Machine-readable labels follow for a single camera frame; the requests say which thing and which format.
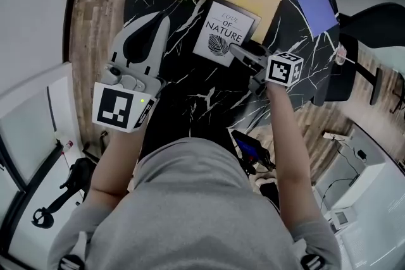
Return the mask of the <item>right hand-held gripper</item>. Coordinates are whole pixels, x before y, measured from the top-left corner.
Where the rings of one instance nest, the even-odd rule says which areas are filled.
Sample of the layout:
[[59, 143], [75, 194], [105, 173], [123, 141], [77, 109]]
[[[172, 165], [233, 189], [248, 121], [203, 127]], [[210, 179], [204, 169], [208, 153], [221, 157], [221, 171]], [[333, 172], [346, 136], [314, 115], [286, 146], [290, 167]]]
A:
[[257, 96], [264, 91], [266, 82], [290, 87], [301, 78], [304, 60], [295, 54], [278, 52], [270, 55], [268, 48], [257, 42], [246, 42], [242, 47], [231, 44], [229, 51], [248, 68], [258, 70], [248, 86]]

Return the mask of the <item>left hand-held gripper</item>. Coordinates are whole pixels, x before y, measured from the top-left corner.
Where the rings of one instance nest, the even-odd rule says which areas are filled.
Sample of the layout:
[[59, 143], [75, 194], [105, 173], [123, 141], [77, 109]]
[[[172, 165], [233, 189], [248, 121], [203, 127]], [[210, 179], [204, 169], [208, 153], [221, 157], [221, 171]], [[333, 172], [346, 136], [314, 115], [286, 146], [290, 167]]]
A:
[[141, 16], [115, 37], [112, 57], [94, 84], [92, 122], [132, 133], [145, 122], [166, 82], [158, 76], [170, 31], [170, 18]]

